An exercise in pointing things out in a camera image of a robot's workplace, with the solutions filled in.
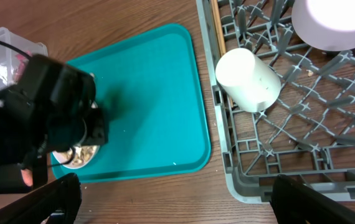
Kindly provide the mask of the red snack wrapper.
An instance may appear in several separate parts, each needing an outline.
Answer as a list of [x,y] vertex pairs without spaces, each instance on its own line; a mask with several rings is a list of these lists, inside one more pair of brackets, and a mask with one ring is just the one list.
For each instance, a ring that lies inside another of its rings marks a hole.
[[14,70],[13,75],[12,75],[13,82],[16,83],[21,78],[23,71],[25,69],[25,66],[27,65],[29,60],[25,56],[23,56],[22,54],[17,54],[15,56],[15,58],[17,58],[19,61],[19,64],[18,64],[17,68]]

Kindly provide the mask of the pink bowl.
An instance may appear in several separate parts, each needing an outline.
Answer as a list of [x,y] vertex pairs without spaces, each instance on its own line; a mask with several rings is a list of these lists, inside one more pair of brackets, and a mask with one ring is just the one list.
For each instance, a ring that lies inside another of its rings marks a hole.
[[299,38],[316,49],[355,48],[355,0],[296,0],[291,20]]

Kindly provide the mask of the pink plate with food scraps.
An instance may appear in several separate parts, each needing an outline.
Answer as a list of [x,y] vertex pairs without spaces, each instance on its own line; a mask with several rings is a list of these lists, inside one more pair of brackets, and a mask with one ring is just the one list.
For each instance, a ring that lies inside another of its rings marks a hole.
[[63,166],[68,169],[80,169],[86,166],[97,154],[100,149],[99,145],[84,146],[83,141],[88,136],[87,124],[84,120],[83,123],[83,135],[78,143],[73,145],[66,152],[52,152],[52,156],[56,160],[56,164],[51,164],[49,167]]

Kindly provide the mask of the orange carrot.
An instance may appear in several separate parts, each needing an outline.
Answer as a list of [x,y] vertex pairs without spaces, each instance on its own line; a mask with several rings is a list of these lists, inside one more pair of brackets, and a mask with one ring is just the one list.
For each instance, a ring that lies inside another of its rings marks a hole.
[[23,170],[21,170],[21,175],[22,175],[22,179],[23,179],[24,183],[28,187],[32,187],[34,185],[33,175],[32,175],[32,171],[31,170],[23,169]]

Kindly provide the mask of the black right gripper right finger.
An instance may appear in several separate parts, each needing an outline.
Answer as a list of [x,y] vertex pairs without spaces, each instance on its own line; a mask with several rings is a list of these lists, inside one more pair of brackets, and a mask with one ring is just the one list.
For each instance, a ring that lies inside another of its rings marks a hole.
[[355,224],[355,212],[286,175],[273,184],[270,205],[279,224]]

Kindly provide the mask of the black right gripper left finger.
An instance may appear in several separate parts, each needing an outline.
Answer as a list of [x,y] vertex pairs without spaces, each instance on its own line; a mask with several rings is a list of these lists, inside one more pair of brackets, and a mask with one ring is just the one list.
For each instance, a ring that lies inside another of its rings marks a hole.
[[80,181],[69,173],[0,209],[0,224],[73,223],[81,203]]

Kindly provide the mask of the white tissue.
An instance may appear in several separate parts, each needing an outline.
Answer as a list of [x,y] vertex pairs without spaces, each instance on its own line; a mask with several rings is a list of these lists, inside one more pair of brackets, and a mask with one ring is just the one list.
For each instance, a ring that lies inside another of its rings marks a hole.
[[6,65],[0,64],[0,79],[5,85],[8,85],[9,79],[8,79],[8,70]]

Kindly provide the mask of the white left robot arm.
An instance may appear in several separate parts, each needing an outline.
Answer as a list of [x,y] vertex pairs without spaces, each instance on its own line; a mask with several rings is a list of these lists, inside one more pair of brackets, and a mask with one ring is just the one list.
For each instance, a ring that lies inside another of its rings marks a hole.
[[89,73],[44,55],[29,59],[20,80],[0,90],[0,194],[44,185],[51,152],[108,142],[95,95]]

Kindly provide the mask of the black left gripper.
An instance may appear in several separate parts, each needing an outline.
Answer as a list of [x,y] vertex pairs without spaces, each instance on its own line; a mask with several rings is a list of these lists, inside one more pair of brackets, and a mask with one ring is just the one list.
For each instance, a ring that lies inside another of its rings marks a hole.
[[103,146],[108,143],[109,125],[105,112],[93,102],[86,117],[81,121],[83,131],[75,146]]

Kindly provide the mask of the cream plastic cup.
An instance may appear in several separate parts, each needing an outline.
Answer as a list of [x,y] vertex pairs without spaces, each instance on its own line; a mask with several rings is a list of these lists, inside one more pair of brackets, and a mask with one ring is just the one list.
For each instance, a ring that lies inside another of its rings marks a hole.
[[215,77],[239,108],[250,113],[271,107],[281,91],[278,75],[244,48],[224,54],[217,62]]

